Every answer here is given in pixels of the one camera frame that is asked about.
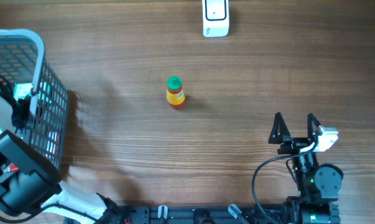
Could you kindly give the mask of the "red yellow sauce bottle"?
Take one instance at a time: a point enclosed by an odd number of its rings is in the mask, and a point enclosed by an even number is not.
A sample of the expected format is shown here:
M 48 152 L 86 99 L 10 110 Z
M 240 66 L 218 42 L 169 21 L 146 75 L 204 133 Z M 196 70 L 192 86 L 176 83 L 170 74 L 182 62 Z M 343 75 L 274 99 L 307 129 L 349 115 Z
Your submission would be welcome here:
M 168 79 L 166 99 L 168 104 L 174 109 L 179 109 L 185 104 L 182 80 L 179 77 L 172 76 Z

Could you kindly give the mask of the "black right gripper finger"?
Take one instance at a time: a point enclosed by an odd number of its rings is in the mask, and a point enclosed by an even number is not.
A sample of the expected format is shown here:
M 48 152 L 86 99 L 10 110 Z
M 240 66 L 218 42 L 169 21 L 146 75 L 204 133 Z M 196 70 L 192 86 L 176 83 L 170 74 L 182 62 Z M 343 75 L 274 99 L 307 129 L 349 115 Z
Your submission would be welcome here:
M 307 134 L 310 140 L 315 139 L 315 130 L 314 126 L 317 128 L 321 125 L 321 123 L 316 119 L 313 113 L 309 113 L 307 115 Z
M 269 144 L 283 144 L 291 142 L 291 135 L 281 112 L 275 114 L 273 127 L 268 139 Z

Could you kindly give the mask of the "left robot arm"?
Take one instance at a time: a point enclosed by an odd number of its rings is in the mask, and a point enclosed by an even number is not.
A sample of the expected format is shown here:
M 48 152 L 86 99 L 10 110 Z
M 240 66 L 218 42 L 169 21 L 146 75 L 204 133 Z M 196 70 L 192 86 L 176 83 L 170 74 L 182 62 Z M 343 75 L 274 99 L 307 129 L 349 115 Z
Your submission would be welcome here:
M 18 131 L 27 129 L 31 98 L 15 99 L 0 76 L 0 215 L 4 223 L 24 223 L 41 213 L 64 217 L 65 223 L 122 223 L 111 199 L 89 194 L 61 180 L 58 169 Z

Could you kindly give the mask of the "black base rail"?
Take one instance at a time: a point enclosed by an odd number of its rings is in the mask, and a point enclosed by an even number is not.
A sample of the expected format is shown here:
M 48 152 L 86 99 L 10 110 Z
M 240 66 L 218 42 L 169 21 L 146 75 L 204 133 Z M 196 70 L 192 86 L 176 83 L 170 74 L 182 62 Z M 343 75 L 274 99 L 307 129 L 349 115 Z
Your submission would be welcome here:
M 307 223 L 307 224 L 337 224 L 341 223 L 340 211 L 337 205 L 309 204 L 267 204 L 260 210 L 253 207 L 127 207 L 121 206 L 118 214 L 113 217 L 94 218 L 88 223 Z

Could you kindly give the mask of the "teal white small packet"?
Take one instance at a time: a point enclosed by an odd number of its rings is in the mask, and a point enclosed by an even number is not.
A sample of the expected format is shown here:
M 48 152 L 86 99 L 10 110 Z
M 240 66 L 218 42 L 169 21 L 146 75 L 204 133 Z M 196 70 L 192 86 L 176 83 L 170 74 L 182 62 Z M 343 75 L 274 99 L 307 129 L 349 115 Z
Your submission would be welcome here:
M 31 96 L 32 83 L 16 83 L 14 87 L 14 98 L 16 100 Z

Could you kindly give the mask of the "red white stick packet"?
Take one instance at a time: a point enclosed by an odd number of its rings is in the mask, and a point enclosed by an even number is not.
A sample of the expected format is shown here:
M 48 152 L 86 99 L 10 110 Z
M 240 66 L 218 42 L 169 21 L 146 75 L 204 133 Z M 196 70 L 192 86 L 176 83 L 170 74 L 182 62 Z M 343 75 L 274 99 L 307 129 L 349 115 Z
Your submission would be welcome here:
M 19 168 L 15 164 L 9 164 L 5 168 L 2 169 L 3 173 L 9 173 L 9 172 L 17 172 Z

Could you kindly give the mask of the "white barcode scanner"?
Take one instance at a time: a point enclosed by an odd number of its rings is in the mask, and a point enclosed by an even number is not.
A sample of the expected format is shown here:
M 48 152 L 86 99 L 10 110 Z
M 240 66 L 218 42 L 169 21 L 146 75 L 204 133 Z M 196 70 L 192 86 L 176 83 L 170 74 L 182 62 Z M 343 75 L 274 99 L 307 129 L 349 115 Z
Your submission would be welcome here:
M 202 0 L 203 36 L 225 37 L 229 33 L 229 1 Z

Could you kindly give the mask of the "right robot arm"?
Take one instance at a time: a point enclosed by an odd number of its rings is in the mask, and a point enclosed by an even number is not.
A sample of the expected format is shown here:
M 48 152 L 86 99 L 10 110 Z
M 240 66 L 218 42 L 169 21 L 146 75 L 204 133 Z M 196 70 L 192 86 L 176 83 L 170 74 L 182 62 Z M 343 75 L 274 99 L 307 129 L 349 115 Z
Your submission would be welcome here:
M 333 164 L 319 164 L 317 154 L 325 152 L 338 140 L 336 128 L 326 128 L 313 114 L 307 117 L 305 138 L 291 136 L 280 112 L 275 114 L 268 143 L 278 144 L 279 155 L 290 156 L 289 172 L 297 184 L 299 195 L 289 196 L 270 215 L 279 223 L 324 223 L 341 222 L 338 192 L 341 189 L 343 171 Z

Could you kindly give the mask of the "grey plastic shopping basket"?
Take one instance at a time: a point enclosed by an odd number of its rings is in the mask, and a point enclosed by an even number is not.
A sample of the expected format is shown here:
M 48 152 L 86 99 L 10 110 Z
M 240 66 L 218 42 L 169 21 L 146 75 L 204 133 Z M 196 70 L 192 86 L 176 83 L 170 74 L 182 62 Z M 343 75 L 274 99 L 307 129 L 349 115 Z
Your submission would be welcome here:
M 69 99 L 45 53 L 39 34 L 25 29 L 0 30 L 0 76 L 13 90 L 16 83 L 33 84 L 27 129 L 17 134 L 59 171 Z

